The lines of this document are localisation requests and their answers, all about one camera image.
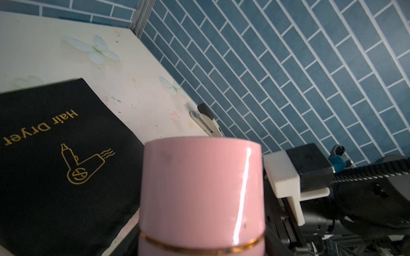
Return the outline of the pink hair dryer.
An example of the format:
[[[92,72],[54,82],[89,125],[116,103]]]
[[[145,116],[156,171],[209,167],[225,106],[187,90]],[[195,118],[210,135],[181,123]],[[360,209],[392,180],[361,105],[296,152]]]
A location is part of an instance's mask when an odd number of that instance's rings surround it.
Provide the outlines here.
[[[145,145],[140,256],[263,256],[262,149],[234,138]]]

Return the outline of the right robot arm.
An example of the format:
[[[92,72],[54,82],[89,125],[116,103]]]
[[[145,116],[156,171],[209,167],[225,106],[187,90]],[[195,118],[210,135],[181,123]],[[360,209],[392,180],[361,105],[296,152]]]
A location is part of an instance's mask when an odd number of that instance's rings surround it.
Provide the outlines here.
[[[410,160],[388,156],[320,178],[302,191],[286,152],[264,167],[268,256],[407,256]]]

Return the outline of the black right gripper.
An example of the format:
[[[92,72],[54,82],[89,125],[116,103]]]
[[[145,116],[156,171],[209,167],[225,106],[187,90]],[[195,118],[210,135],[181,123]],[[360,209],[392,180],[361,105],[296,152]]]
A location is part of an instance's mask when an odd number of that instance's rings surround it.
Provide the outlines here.
[[[342,226],[331,198],[303,201],[305,224],[299,226],[290,201],[278,199],[267,180],[263,188],[268,256],[336,256],[336,246],[328,239],[352,234]]]

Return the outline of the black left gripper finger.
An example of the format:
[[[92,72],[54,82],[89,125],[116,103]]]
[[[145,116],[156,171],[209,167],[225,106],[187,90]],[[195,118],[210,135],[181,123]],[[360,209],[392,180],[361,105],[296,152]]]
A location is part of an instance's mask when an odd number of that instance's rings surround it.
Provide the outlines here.
[[[110,256],[138,256],[139,235],[140,228],[137,224],[114,249]]]

